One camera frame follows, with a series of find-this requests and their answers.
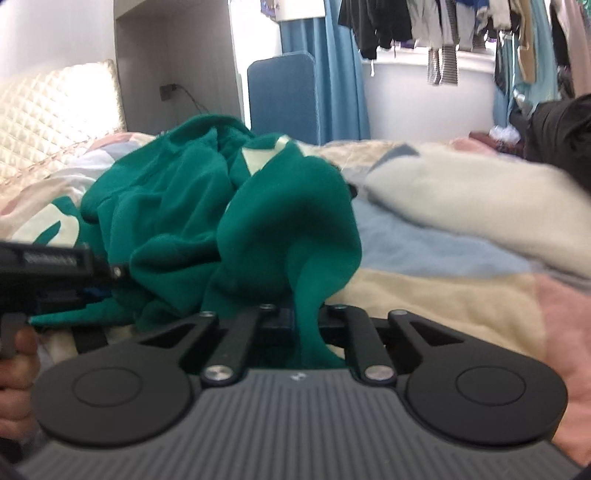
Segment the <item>bedsheet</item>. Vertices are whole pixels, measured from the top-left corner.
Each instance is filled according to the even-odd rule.
[[[30,239],[33,233],[23,226],[52,200],[66,195],[78,205],[103,171],[150,139],[137,134],[107,137],[69,169],[23,190],[0,212],[0,237]],[[314,147],[313,153],[347,164],[352,168],[343,172],[345,176],[362,182],[370,166],[397,145],[360,142],[354,146],[356,155],[341,142]],[[482,238],[414,224],[363,195],[353,201],[353,209],[362,264],[327,302],[354,304],[376,317],[408,309],[545,362],[569,391],[569,406],[554,442],[578,463],[590,462],[591,297],[541,273],[535,262]],[[131,333],[108,332],[112,341]],[[43,342],[54,361],[76,354],[67,333],[48,332]]]

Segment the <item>green hoodie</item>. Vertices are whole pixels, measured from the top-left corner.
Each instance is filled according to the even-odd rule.
[[[322,341],[317,314],[361,261],[349,189],[333,166],[304,156],[289,138],[256,137],[225,116],[195,117],[119,160],[79,211],[66,197],[53,203],[77,220],[77,244],[128,263],[136,285],[33,324],[148,330],[200,310],[228,317],[291,295],[298,363],[342,365]]]

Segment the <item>blue curtain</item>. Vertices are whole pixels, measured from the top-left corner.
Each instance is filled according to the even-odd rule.
[[[340,0],[324,0],[325,18],[281,22],[283,53],[307,51],[316,61],[320,140],[369,138],[361,57],[351,30],[337,25]]]

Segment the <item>cabinet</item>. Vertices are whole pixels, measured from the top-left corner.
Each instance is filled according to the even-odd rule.
[[[115,48],[130,131],[158,134],[198,113],[243,118],[228,0],[115,0]]]

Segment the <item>black round pad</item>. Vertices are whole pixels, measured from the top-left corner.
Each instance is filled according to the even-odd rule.
[[[142,379],[126,368],[100,368],[74,383],[74,395],[91,407],[116,407],[133,401],[142,391]]]
[[[468,400],[489,407],[508,405],[525,392],[524,380],[506,368],[476,367],[456,380],[458,391]]]
[[[534,359],[455,344],[431,351],[411,374],[407,399],[426,425],[448,437],[512,446],[550,437],[567,392],[561,378]]]
[[[77,446],[120,447],[158,435],[185,413],[191,383],[167,351],[121,346],[63,362],[39,377],[31,401],[50,436]]]

